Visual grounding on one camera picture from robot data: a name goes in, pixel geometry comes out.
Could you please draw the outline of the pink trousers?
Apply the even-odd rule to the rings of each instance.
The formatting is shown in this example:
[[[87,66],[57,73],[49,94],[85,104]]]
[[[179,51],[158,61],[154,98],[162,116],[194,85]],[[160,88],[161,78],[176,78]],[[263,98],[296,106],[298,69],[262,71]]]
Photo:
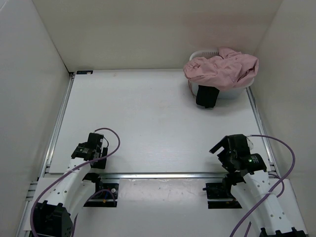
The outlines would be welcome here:
[[[228,47],[218,48],[218,55],[209,59],[195,57],[183,68],[185,77],[198,85],[220,91],[247,87],[259,70],[259,59]]]

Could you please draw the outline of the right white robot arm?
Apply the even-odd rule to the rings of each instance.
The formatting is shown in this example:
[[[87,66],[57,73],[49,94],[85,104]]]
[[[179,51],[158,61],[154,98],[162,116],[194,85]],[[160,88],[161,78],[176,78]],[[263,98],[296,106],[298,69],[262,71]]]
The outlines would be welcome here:
[[[230,235],[233,237],[239,227],[249,221],[259,237],[305,237],[303,230],[298,230],[289,221],[282,209],[274,189],[283,184],[292,172],[296,156],[289,145],[280,141],[292,155],[289,170],[271,183],[267,166],[258,153],[251,153],[252,142],[243,134],[228,135],[222,138],[210,153],[217,154],[222,167],[228,172],[223,178],[222,193],[234,197],[246,210],[245,215],[235,225]]]

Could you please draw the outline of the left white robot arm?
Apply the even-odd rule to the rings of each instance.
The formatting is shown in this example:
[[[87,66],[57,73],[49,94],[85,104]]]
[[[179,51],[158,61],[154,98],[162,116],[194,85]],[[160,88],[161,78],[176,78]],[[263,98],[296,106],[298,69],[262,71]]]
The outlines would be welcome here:
[[[105,169],[108,148],[103,147],[104,135],[90,133],[71,155],[66,177],[47,191],[48,196],[35,204],[30,219],[34,237],[71,237],[80,209],[92,196],[104,193],[102,178],[93,168]]]

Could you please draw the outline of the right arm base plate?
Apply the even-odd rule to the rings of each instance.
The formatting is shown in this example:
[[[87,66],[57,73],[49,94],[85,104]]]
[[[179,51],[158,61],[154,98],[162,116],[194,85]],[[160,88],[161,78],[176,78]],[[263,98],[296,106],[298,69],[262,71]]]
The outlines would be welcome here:
[[[206,192],[208,209],[240,209],[241,205],[231,194],[231,187],[244,179],[237,173],[227,174],[221,182],[206,183],[202,188]]]

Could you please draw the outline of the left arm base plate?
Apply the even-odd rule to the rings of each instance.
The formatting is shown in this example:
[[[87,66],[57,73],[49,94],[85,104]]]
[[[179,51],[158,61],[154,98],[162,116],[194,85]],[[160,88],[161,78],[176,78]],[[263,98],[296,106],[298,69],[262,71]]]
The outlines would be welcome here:
[[[119,183],[103,180],[96,173],[86,174],[83,180],[91,181],[95,186],[95,194],[85,203],[84,207],[117,207]]]

